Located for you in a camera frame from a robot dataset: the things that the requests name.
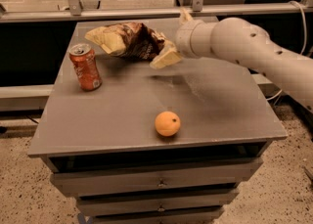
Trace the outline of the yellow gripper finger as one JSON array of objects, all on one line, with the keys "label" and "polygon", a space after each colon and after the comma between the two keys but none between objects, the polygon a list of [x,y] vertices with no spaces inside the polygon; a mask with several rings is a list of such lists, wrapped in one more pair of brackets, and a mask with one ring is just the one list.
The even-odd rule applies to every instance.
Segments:
[{"label": "yellow gripper finger", "polygon": [[193,17],[190,15],[190,13],[185,8],[181,8],[179,23],[183,25],[187,22],[191,22],[192,20],[193,20]]},{"label": "yellow gripper finger", "polygon": [[166,41],[160,53],[150,62],[150,67],[153,69],[161,69],[179,63],[182,60],[178,53],[175,44],[171,41]]}]

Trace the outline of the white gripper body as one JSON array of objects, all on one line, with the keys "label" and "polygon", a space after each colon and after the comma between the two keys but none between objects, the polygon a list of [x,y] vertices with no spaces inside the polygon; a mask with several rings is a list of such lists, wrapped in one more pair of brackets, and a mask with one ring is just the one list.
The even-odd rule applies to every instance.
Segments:
[{"label": "white gripper body", "polygon": [[217,22],[188,21],[181,25],[175,36],[179,53],[185,58],[198,59],[211,55],[211,33]]}]

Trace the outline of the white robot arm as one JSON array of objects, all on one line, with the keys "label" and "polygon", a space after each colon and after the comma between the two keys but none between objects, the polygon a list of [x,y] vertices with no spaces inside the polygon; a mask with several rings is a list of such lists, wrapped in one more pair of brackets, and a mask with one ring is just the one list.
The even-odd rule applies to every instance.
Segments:
[{"label": "white robot arm", "polygon": [[252,69],[313,111],[313,60],[274,43],[261,27],[239,18],[194,19],[181,11],[175,41],[151,62],[158,69],[182,58],[217,58]]}]

